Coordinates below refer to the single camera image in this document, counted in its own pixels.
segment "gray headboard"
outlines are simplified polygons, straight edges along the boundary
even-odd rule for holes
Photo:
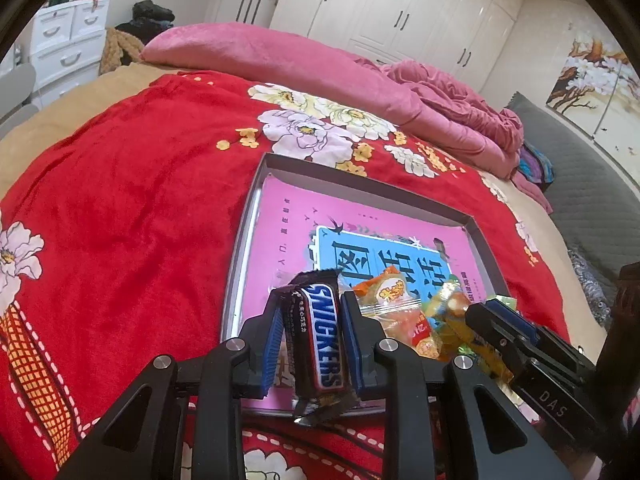
[[[508,108],[522,120],[525,139],[554,165],[556,179],[545,191],[552,220],[594,267],[611,301],[620,267],[640,261],[640,200],[596,148],[549,112],[519,93]]]

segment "snickers logo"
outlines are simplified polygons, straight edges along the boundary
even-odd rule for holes
[[[345,385],[345,378],[334,292],[323,283],[306,286],[302,291],[309,307],[316,387],[321,391],[340,390]]]

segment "metal screw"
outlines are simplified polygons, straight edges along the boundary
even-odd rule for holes
[[[225,346],[232,352],[237,352],[244,348],[244,340],[240,339],[239,337],[235,337],[227,341]]]
[[[163,368],[168,368],[171,364],[171,357],[168,355],[159,355],[154,359],[154,367],[162,370]]]
[[[469,356],[459,355],[455,359],[453,359],[453,364],[455,364],[461,370],[469,370],[469,368],[474,365],[474,362]]]
[[[380,346],[380,349],[384,350],[385,352],[395,352],[396,350],[398,350],[398,341],[396,341],[395,339],[387,338],[380,341],[378,343],[378,346]]]

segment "pink blanket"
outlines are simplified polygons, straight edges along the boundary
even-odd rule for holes
[[[449,119],[425,104],[412,88],[361,66],[353,55],[296,34],[241,23],[188,25],[156,37],[142,57],[155,64],[269,81],[366,110],[501,178],[509,178],[518,164],[513,147],[518,138],[522,143],[521,135],[512,132],[513,139],[507,139],[506,132],[503,138],[492,127],[485,136],[470,126],[475,119]],[[450,108],[458,108],[460,116],[462,106]]]
[[[507,153],[516,153],[524,140],[520,118],[508,108],[496,112],[469,86],[436,67],[412,59],[378,67],[368,59],[356,60],[386,75],[418,95],[429,108],[446,118],[489,137]]]

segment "beige sheet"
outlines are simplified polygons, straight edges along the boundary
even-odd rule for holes
[[[0,140],[0,196],[36,156],[72,134],[82,124],[114,103],[136,94],[163,73],[176,72],[144,64],[121,67],[96,81],[68,92]],[[602,348],[605,332],[594,321],[580,283],[573,272],[564,240],[551,218],[534,200],[511,182],[485,174],[500,186],[511,207],[524,220],[545,263],[556,278],[564,302],[564,316],[574,346],[582,346],[592,360]]]

